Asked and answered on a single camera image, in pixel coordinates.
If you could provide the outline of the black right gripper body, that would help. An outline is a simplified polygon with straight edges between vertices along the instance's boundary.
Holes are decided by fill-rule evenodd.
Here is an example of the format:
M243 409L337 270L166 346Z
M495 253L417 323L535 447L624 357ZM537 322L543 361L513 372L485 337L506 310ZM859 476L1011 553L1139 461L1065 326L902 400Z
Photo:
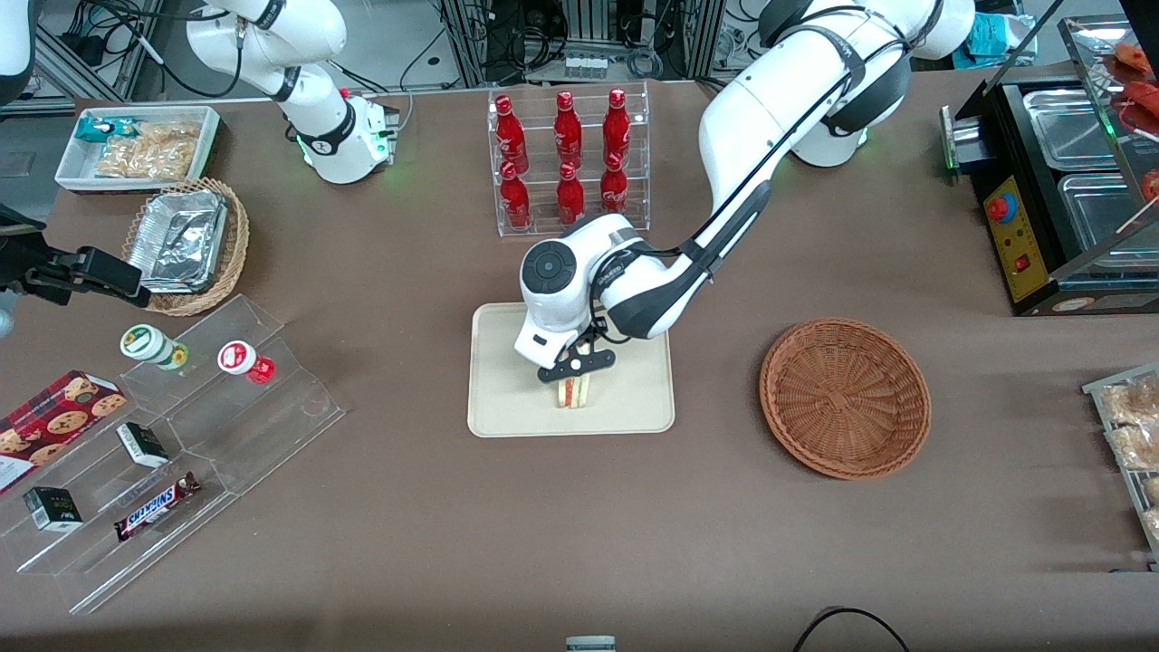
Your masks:
M48 296L42 290L29 290L25 286L25 274L37 265L48 261L48 243L43 230L45 222L22 215L21 212L1 206L1 286L3 296L7 294L29 294L29 296Z

